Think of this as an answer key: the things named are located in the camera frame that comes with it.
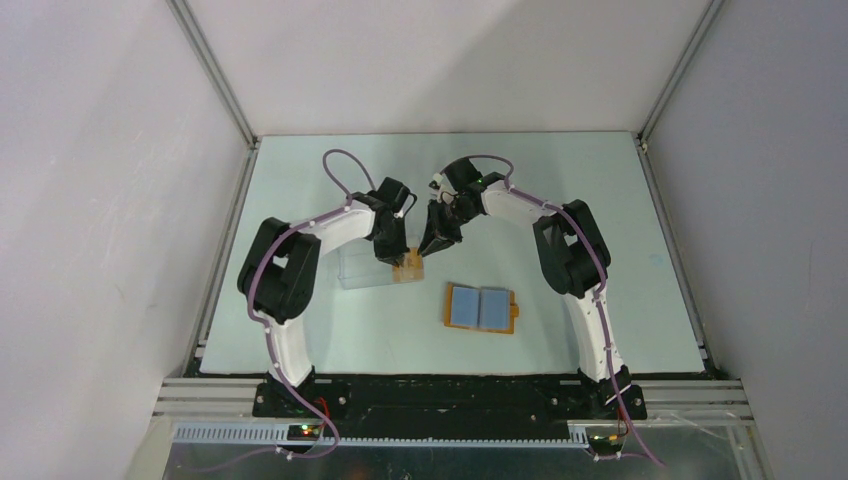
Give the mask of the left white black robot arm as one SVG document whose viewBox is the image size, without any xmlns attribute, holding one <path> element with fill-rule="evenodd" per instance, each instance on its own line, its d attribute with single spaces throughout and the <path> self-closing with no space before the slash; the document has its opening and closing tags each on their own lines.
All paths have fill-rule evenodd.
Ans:
<svg viewBox="0 0 848 480">
<path fill-rule="evenodd" d="M 353 192 L 344 203 L 297 224 L 275 217 L 258 228 L 237 279 L 251 320 L 262 325 L 270 373 L 283 383 L 278 404 L 304 416 L 316 403 L 315 388 L 304 380 L 313 372 L 304 321 L 314 292 L 319 261 L 351 242 L 366 240 L 377 261 L 400 269 L 410 254 L 405 218 L 418 196 L 387 177 L 369 192 Z"/>
</svg>

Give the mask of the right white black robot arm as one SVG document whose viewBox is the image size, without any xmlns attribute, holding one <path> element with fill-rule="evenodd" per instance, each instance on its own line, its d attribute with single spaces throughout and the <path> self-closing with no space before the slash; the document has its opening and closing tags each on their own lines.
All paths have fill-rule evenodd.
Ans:
<svg viewBox="0 0 848 480">
<path fill-rule="evenodd" d="M 531 227 L 542 275 L 562 297 L 577 335 L 583 408 L 596 418 L 610 416 L 631 376 L 607 315 L 611 255 L 590 208 L 581 200 L 558 205 L 537 198 L 516 187 L 509 173 L 481 173 L 474 159 L 459 158 L 430 181 L 420 254 L 460 243 L 462 226 L 483 215 Z"/>
</svg>

